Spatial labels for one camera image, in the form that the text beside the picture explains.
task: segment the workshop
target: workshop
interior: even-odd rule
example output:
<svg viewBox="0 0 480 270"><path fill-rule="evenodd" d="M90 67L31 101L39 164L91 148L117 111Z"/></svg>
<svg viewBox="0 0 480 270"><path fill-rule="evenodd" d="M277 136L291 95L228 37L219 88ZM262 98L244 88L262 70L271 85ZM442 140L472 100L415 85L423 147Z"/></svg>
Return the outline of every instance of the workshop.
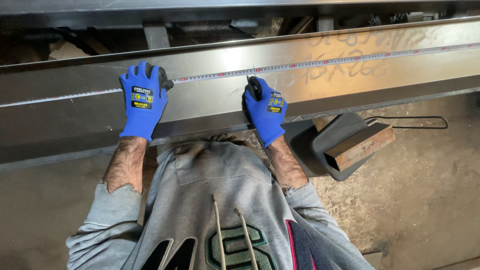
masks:
<svg viewBox="0 0 480 270"><path fill-rule="evenodd" d="M3 0L0 51L0 270L480 270L480 0Z"/></svg>

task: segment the sweatshirt sleeve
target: sweatshirt sleeve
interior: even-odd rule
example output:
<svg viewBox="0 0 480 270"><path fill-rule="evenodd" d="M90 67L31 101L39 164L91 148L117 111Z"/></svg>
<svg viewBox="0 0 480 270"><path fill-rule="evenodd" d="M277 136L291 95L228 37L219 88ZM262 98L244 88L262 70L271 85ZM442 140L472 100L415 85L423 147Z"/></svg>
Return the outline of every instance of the sweatshirt sleeve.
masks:
<svg viewBox="0 0 480 270"><path fill-rule="evenodd" d="M87 219L67 239L67 268L120 269L142 233L137 223L141 203L142 195L131 185L110 194L106 184L98 184Z"/></svg>
<svg viewBox="0 0 480 270"><path fill-rule="evenodd" d="M288 205L308 223L313 225L313 227L316 227L316 223L322 223L339 232L348 240L347 234L340 229L335 218L323 208L320 198L311 182L299 189L287 190L285 199Z"/></svg>

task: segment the gray hoodie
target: gray hoodie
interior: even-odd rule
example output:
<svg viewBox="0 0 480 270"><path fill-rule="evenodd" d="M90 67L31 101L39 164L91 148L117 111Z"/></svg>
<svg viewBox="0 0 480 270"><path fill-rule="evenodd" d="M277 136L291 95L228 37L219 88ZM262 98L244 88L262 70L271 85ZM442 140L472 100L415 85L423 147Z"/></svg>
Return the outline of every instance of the gray hoodie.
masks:
<svg viewBox="0 0 480 270"><path fill-rule="evenodd" d="M259 269L372 269L322 208L313 185L284 195L268 159L255 150L186 143L157 161L144 226L137 223L141 194L130 185L109 194L99 184L87 219L67 239L68 269L220 269L212 194L227 269L252 266L235 208L245 218ZM301 262L305 256L310 266Z"/></svg>

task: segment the hand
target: hand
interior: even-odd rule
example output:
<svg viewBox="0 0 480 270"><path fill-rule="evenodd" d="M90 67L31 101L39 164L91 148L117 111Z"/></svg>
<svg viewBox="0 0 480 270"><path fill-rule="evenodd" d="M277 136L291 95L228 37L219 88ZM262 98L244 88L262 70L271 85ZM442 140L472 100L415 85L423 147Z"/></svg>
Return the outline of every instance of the hand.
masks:
<svg viewBox="0 0 480 270"><path fill-rule="evenodd" d="M153 66L150 78L147 78L146 65L147 62L142 61L138 64L137 74L136 66L131 66L127 74L120 76L127 108L127 123L120 137L137 136L150 142L153 129L167 104L167 90L173 87L173 82L167 79L165 70L159 66Z"/></svg>
<svg viewBox="0 0 480 270"><path fill-rule="evenodd" d="M283 123L287 111L287 102L280 93L270 88L264 79L257 77L250 77L250 83L245 86L245 102L252 123L267 148L285 133L280 124Z"/></svg>

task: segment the hairy forearm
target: hairy forearm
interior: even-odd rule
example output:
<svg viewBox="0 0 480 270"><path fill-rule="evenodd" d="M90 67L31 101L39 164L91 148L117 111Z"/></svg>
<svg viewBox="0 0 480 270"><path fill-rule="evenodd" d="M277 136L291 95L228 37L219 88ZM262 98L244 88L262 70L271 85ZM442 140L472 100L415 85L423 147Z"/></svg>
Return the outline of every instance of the hairy forearm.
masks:
<svg viewBox="0 0 480 270"><path fill-rule="evenodd" d="M131 184L136 192L142 193L142 165L146 145L147 140L141 137L125 136L120 139L103 177L109 193L126 184Z"/></svg>
<svg viewBox="0 0 480 270"><path fill-rule="evenodd" d="M299 163L293 157L283 135L268 146L278 183L285 192L289 188L301 188L308 183L308 178Z"/></svg>

